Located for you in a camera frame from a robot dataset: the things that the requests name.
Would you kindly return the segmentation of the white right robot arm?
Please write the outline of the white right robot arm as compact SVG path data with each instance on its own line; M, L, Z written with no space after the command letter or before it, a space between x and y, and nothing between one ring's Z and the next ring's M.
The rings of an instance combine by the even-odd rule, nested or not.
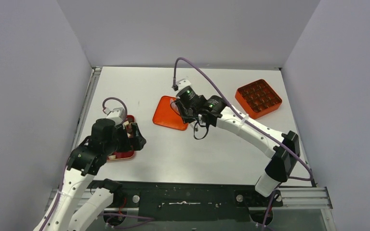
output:
M255 204L265 205L271 193L290 177L300 157L298 135L295 132L283 133L266 127L234 106L227 105L223 98L213 95L206 99L196 94L191 86L178 87L174 104L185 123L195 122L200 127L229 131L270 159L251 193Z

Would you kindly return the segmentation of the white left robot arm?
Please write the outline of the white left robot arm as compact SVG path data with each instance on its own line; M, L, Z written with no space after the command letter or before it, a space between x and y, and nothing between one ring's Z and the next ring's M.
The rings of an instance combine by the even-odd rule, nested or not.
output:
M104 179L81 207L85 190L113 153L140 151L146 144L137 123L116 124L112 119L96 120L92 131L70 154L62 182L36 231L84 231L107 206L123 202L121 184Z

